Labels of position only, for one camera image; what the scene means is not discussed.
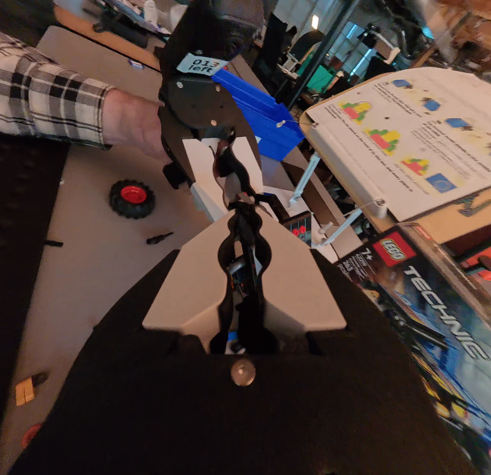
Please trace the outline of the black metal pole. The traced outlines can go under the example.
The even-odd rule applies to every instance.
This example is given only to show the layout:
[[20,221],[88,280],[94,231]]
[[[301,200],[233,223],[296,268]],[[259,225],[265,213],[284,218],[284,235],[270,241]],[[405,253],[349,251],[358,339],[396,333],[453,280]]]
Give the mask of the black metal pole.
[[339,13],[336,15],[330,29],[326,33],[325,38],[316,49],[315,55],[308,63],[303,74],[297,78],[292,91],[285,98],[284,103],[288,110],[292,108],[298,96],[306,88],[309,80],[316,72],[318,66],[322,63],[323,59],[325,58],[326,54],[329,52],[337,38],[341,35],[343,28],[351,18],[353,12],[359,7],[361,1],[362,0],[347,0],[347,2],[340,8]]

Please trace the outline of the adjacent grey table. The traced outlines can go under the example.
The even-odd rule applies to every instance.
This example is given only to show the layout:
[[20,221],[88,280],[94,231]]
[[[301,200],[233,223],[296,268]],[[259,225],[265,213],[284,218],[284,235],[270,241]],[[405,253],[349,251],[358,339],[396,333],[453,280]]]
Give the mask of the adjacent grey table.
[[162,76],[141,62],[57,26],[50,26],[37,48],[60,66],[157,102]]

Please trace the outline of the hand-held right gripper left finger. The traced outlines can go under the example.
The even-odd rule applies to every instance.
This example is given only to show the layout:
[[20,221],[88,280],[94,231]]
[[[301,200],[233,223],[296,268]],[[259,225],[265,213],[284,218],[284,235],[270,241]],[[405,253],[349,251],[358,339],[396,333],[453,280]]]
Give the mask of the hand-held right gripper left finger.
[[226,296],[227,276],[218,251],[230,235],[230,211],[187,242],[142,322],[146,330],[179,332],[210,342],[220,331],[218,307]]

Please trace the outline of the toy truck chassis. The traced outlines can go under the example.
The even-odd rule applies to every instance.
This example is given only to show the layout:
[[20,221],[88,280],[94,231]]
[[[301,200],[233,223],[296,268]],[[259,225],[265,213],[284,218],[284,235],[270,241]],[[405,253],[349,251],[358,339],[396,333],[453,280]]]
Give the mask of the toy truck chassis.
[[241,349],[249,354],[275,354],[280,349],[279,339],[264,326],[266,299],[262,275],[272,259],[271,245],[260,235],[262,223],[256,209],[276,218],[293,236],[311,248],[312,212],[308,209],[290,215],[274,193],[248,196],[242,194],[230,203],[236,209],[233,223],[235,240],[241,245],[242,256],[229,264],[227,271],[234,291],[242,298],[235,309],[238,314],[237,340]]

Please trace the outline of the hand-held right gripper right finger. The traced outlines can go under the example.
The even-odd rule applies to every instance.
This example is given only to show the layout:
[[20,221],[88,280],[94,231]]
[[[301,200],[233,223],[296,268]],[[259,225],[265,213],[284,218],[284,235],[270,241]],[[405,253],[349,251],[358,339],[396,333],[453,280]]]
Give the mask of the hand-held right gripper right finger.
[[308,332],[344,330],[347,326],[311,248],[262,209],[259,235],[271,252],[261,270],[265,300],[264,327],[277,338]]

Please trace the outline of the red round piece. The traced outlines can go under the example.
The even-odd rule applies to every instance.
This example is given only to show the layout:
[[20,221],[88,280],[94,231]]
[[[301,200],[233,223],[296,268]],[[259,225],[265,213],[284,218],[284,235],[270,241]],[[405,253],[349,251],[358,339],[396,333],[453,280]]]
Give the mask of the red round piece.
[[36,434],[39,432],[40,428],[42,427],[41,423],[34,424],[30,426],[27,431],[24,433],[24,435],[21,438],[21,448],[25,449],[28,447],[28,445],[31,443],[31,441],[34,439]]

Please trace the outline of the person's left hand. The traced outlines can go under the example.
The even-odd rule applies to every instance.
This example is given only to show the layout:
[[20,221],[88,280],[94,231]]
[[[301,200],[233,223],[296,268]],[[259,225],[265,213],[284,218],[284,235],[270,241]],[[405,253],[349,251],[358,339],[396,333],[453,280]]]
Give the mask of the person's left hand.
[[102,105],[104,143],[134,147],[164,166],[171,164],[162,145],[161,106],[161,102],[155,103],[114,88],[109,90]]

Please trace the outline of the cardboard boxes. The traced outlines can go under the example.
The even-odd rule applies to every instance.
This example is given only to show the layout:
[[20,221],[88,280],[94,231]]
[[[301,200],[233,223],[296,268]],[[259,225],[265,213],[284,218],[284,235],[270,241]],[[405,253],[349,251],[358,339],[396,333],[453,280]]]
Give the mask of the cardboard boxes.
[[490,81],[490,0],[435,0],[450,34],[445,61]]

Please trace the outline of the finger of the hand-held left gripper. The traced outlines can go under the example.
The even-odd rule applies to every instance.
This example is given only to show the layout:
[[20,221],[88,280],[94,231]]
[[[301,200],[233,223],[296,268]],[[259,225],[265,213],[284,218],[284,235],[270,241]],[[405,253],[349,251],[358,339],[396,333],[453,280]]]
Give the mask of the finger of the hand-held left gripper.
[[242,192],[254,196],[264,191],[263,174],[249,141],[246,137],[238,137],[231,147],[231,163]]
[[224,188],[213,172],[215,153],[211,147],[197,139],[184,140],[183,145],[194,179],[190,190],[195,206],[214,223],[228,213]]

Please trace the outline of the cluttered wooden table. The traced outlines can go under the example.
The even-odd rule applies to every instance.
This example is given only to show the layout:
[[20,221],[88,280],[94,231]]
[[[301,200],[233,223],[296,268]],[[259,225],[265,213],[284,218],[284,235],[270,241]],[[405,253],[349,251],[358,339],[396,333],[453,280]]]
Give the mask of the cluttered wooden table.
[[[147,0],[127,1],[143,6]],[[153,1],[159,11],[159,24],[171,31],[191,0]],[[100,0],[54,0],[53,11],[59,26],[160,71],[154,51],[164,47],[164,41],[131,24],[128,18]]]

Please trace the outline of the orange block with black pin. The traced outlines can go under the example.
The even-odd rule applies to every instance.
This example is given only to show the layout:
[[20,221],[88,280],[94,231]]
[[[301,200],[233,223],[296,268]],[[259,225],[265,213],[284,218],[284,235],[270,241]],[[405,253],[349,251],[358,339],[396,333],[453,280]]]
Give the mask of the orange block with black pin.
[[15,386],[16,406],[22,406],[34,400],[36,388],[45,383],[48,376],[47,372],[40,372],[19,382]]

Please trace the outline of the toy truck set box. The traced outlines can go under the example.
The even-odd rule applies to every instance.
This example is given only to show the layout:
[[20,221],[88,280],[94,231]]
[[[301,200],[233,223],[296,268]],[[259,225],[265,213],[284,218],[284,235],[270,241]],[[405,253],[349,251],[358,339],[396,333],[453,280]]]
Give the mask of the toy truck set box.
[[490,474],[489,294],[413,222],[335,265],[389,320],[451,436]]

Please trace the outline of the green box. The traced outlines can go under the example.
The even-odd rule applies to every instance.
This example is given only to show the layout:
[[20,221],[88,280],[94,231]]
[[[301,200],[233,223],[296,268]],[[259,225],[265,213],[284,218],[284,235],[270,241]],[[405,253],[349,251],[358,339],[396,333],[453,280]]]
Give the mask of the green box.
[[335,77],[335,74],[335,70],[331,67],[319,65],[315,73],[313,73],[312,77],[310,78],[306,89],[312,94],[323,94]]

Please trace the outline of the blue storage bin with tag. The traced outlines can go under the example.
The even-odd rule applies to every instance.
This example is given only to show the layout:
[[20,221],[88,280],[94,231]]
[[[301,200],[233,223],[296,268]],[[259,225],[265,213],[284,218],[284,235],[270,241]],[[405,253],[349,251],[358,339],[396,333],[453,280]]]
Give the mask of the blue storage bin with tag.
[[304,134],[284,104],[225,69],[212,80],[225,87],[234,98],[257,138],[261,155],[283,161],[297,147]]

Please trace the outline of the grey desk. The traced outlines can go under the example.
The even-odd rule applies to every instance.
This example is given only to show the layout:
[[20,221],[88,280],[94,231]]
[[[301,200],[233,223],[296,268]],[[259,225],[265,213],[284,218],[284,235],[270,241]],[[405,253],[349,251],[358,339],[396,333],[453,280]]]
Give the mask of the grey desk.
[[[124,179],[154,191],[156,208],[147,218],[130,220],[110,209],[110,188]],[[19,456],[27,429],[45,420],[93,327],[171,250],[209,225],[190,190],[174,190],[162,165],[136,148],[70,147],[48,230],[64,246],[43,252],[2,423],[1,474]],[[145,242],[169,232],[157,245]],[[49,376],[34,400],[16,406],[15,386],[40,372]]]

